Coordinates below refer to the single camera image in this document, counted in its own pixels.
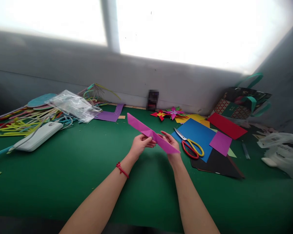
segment bracelet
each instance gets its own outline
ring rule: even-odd
[[[119,168],[119,170],[120,170],[120,174],[123,172],[124,175],[127,176],[127,178],[129,179],[129,175],[128,175],[126,172],[124,172],[124,170],[121,168],[121,166],[120,166],[120,162],[118,162],[118,163],[116,164],[116,167]]]

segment white power bank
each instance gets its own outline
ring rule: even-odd
[[[33,133],[27,136],[26,138],[20,140],[19,142],[17,142],[14,145],[14,147],[16,150],[22,150],[22,151],[28,151],[28,152],[34,151],[39,146],[41,146],[42,143],[48,140],[54,133],[60,130],[62,127],[63,127],[63,124],[61,123],[55,123],[55,122],[47,123],[43,125],[41,128],[39,128],[37,132],[35,133],[35,135],[32,138],[30,138],[28,141],[26,140]]]

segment magenta folded paper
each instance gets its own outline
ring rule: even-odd
[[[209,145],[223,156],[227,156],[232,138],[218,131]]]
[[[142,134],[147,137],[153,137],[153,140],[166,152],[166,153],[180,153],[180,151],[176,150],[171,144],[166,142],[163,138],[156,134],[152,129],[147,127],[145,124],[137,120],[131,114],[127,113],[128,124],[133,128],[137,129]]]

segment window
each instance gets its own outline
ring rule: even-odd
[[[100,0],[0,0],[0,30],[106,46]]]
[[[252,74],[293,27],[293,0],[117,0],[122,54]]]

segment green table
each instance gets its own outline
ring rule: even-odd
[[[115,106],[104,106],[114,111]],[[144,110],[124,108],[156,132],[172,133],[180,124],[160,122]],[[191,167],[190,177],[221,233],[290,233],[293,179],[261,161],[264,150],[248,134],[245,159],[240,141],[231,148],[246,179],[236,180]],[[93,120],[57,132],[34,152],[0,156],[0,215],[67,220],[129,151],[138,131],[125,120]],[[21,137],[0,137],[0,150]],[[173,171],[160,147],[146,149],[130,173],[110,222],[182,232]]]

